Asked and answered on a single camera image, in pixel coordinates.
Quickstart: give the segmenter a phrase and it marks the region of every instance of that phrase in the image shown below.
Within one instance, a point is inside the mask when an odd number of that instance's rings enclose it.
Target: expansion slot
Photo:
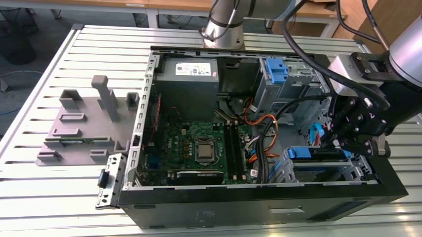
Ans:
[[[234,124],[225,126],[225,141],[229,177],[232,177],[234,180],[246,179],[241,153],[241,137],[238,126]]]
[[[232,145],[232,130],[230,125],[225,125],[225,147],[226,147],[226,159],[228,159],[228,176],[236,179],[237,169],[236,169],[236,155]]]

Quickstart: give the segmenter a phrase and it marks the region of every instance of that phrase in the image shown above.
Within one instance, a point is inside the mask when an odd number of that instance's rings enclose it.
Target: motherboard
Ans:
[[[145,185],[166,186],[177,180],[246,184],[245,147],[248,125],[218,122],[168,122],[162,140],[146,148]],[[198,178],[216,176],[217,180]]]

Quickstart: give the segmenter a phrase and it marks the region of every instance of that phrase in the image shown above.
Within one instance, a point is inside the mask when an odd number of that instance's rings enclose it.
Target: wooden desk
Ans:
[[[160,14],[209,16],[213,0],[0,0],[0,6],[145,13],[150,28],[160,27]],[[309,2],[301,8],[297,22],[326,24],[321,37],[331,38],[339,27],[336,11],[325,4]]]
[[[214,0],[150,0],[149,8],[210,12]],[[337,17],[336,11],[325,9],[325,4],[309,1],[298,11],[300,17]]]
[[[149,1],[149,24],[152,28],[158,28],[158,15],[188,15],[209,16],[213,0],[150,0]],[[308,2],[297,14],[297,22],[322,23],[326,27],[321,37],[332,38],[340,25],[336,11],[325,8],[326,4]]]

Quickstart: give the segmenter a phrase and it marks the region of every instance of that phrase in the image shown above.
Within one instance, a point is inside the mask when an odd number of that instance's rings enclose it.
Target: robotic arm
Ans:
[[[209,48],[241,49],[244,47],[244,18],[273,19],[296,0],[216,0],[210,11],[210,21],[201,34]]]
[[[422,112],[422,17],[384,54],[340,55],[325,68],[308,56],[286,30],[286,22],[305,3],[306,0],[216,0],[208,28],[201,31],[205,46],[242,48],[244,18],[272,19],[285,12],[286,41],[305,62],[331,79],[336,91],[329,110],[332,124],[321,138],[321,146],[341,147],[367,157],[389,157],[385,136]],[[380,28],[373,26],[388,49]]]

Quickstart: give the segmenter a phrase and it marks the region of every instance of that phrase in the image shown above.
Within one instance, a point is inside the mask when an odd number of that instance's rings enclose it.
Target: aluminum extrusion table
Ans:
[[[296,37],[308,52],[365,51],[347,39]],[[245,35],[248,50],[292,51],[282,36]],[[73,30],[0,142],[2,236],[419,236],[422,233],[422,128],[417,119],[388,137],[391,162],[409,196],[336,222],[205,229],[141,230],[124,210],[95,210],[102,165],[38,167],[43,140],[62,106],[63,89],[98,96],[94,75],[107,75],[117,96],[144,89],[152,45],[200,47],[196,31],[86,26]]]

